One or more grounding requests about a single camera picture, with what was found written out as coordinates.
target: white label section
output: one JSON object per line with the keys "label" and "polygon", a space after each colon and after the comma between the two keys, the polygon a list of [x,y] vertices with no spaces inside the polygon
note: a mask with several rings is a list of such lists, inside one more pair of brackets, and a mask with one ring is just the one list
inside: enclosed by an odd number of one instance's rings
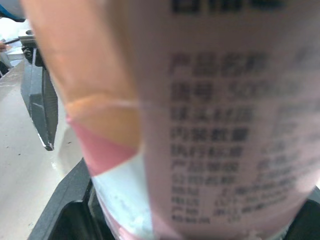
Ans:
{"label": "white label section", "polygon": [[109,214],[121,227],[138,239],[154,239],[141,155],[93,177],[92,182]]}

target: pink stripe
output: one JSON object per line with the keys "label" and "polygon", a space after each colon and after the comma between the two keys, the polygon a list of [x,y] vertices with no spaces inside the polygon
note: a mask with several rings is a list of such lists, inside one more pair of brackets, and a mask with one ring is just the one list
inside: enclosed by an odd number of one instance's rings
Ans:
{"label": "pink stripe", "polygon": [[69,120],[83,152],[91,176],[102,174],[132,158],[136,150],[116,144],[91,132],[84,126]]}

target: product label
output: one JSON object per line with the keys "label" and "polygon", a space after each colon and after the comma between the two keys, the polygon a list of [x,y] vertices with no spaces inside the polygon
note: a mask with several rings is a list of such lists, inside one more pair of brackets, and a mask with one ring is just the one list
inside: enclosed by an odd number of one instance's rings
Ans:
{"label": "product label", "polygon": [[268,239],[292,221],[320,173],[319,10],[129,4],[156,237]]}

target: hand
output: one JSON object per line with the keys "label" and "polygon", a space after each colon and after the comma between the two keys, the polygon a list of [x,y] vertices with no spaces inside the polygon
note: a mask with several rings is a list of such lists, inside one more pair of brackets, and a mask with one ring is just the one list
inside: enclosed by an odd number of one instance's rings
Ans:
{"label": "hand", "polygon": [[7,45],[5,45],[3,42],[0,42],[0,52],[3,52],[7,49]]}

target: white floor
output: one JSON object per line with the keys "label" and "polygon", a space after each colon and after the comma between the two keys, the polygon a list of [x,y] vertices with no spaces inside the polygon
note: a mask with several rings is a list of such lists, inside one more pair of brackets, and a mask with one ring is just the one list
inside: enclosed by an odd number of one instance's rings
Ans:
{"label": "white floor", "polygon": [[0,240],[28,238],[57,184],[82,157],[62,107],[56,148],[43,148],[20,94],[21,79],[20,73],[0,79]]}

